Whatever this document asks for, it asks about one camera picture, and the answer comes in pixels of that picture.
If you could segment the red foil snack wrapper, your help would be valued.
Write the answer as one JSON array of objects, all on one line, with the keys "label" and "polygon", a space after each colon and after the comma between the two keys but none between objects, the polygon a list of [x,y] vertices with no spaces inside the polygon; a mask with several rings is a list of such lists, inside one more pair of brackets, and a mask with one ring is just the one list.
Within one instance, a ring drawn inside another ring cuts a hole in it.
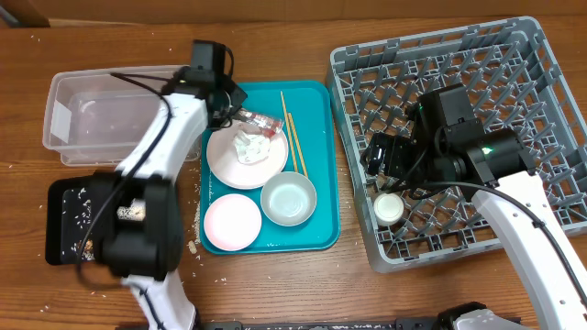
[{"label": "red foil snack wrapper", "polygon": [[281,133],[283,128],[283,121],[281,119],[251,112],[245,108],[239,109],[233,118],[255,127],[266,138],[272,138]]}]

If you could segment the white cup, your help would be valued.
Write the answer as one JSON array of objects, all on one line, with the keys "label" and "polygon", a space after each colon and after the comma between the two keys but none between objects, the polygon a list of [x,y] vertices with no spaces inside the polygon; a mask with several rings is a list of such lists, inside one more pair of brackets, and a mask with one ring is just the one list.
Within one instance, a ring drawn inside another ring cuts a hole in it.
[{"label": "white cup", "polygon": [[394,193],[381,193],[373,202],[373,210],[379,226],[392,226],[403,216],[404,201]]}]

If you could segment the white napkin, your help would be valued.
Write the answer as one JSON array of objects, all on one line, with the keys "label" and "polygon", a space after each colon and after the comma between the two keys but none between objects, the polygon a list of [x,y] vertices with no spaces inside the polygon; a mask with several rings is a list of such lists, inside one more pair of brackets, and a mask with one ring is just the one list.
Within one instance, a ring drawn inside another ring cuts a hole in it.
[{"label": "white napkin", "polygon": [[265,160],[270,153],[271,141],[262,134],[249,134],[239,130],[233,138],[233,146],[241,164],[250,165]]}]

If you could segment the wooden chopstick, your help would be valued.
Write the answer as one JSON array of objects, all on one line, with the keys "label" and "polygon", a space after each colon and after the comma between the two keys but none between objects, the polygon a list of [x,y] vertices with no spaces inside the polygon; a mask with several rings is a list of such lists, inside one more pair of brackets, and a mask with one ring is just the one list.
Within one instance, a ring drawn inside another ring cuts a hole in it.
[{"label": "wooden chopstick", "polygon": [[298,172],[298,165],[297,165],[297,159],[296,159],[295,151],[294,151],[292,130],[290,127],[290,120],[289,120],[289,116],[288,116],[289,114],[287,112],[283,91],[280,91],[280,95],[281,95],[281,100],[282,100],[282,111],[283,111],[283,116],[284,116],[284,122],[285,122],[285,126],[286,126],[287,137],[288,137],[288,145],[290,148],[290,154],[291,154],[292,161],[293,161],[293,171]]},{"label": "wooden chopstick", "polygon": [[299,142],[299,138],[298,138],[298,135],[297,135],[297,130],[296,130],[296,127],[295,127],[293,116],[289,112],[286,113],[286,114],[288,115],[288,119],[289,119],[289,123],[290,123],[290,126],[291,126],[291,130],[293,132],[293,140],[294,140],[294,144],[295,144],[296,149],[297,149],[297,155],[298,155],[298,158],[299,158],[299,163],[300,163],[300,166],[301,166],[301,169],[302,169],[302,173],[303,173],[303,175],[306,178],[308,178],[308,172],[307,172],[307,168],[305,166],[305,159],[304,159],[304,155],[303,155],[303,151],[302,151],[302,148],[301,148],[301,144]]}]

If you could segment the grey-green bowl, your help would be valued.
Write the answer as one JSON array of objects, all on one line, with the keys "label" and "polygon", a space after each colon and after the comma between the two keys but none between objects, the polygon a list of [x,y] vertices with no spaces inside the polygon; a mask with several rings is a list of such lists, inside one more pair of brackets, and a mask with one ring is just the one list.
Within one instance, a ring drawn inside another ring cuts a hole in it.
[{"label": "grey-green bowl", "polygon": [[298,226],[317,205],[316,188],[304,175],[285,171],[271,177],[261,189],[260,207],[279,226]]}]

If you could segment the pink bowl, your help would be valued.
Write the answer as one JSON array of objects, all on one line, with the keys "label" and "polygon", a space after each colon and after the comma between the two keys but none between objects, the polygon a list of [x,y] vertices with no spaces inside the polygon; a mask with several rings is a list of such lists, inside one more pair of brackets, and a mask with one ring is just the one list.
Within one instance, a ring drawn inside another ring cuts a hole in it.
[{"label": "pink bowl", "polygon": [[205,236],[214,247],[224,251],[247,248],[256,240],[261,227],[259,207],[242,194],[219,197],[205,213]]}]

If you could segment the brown food scrap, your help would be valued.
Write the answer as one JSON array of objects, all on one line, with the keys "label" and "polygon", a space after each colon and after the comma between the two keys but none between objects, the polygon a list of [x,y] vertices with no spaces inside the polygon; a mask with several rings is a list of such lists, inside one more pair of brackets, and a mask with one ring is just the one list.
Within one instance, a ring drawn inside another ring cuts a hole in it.
[{"label": "brown food scrap", "polygon": [[85,261],[94,260],[94,248],[93,248],[93,241],[92,240],[88,240],[85,243],[85,246],[83,248],[82,259]]}]

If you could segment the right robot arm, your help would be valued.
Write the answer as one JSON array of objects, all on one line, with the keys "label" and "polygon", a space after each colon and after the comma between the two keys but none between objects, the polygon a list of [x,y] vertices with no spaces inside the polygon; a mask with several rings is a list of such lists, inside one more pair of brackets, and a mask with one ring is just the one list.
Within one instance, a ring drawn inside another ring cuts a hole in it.
[{"label": "right robot arm", "polygon": [[461,84],[406,109],[410,137],[375,133],[360,163],[394,177],[387,192],[458,187],[501,241],[544,329],[586,326],[586,268],[548,204],[528,147],[510,128],[484,129]]}]

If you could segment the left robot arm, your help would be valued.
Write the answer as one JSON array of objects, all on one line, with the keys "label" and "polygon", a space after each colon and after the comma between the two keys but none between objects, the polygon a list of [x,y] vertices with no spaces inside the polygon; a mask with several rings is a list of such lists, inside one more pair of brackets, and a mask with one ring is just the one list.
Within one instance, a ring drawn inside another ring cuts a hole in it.
[{"label": "left robot arm", "polygon": [[158,112],[134,150],[112,172],[89,178],[92,222],[81,247],[128,287],[151,329],[195,329],[199,315],[177,271],[183,222],[176,179],[206,130],[228,128],[246,93],[233,72],[184,66],[154,95]]}]

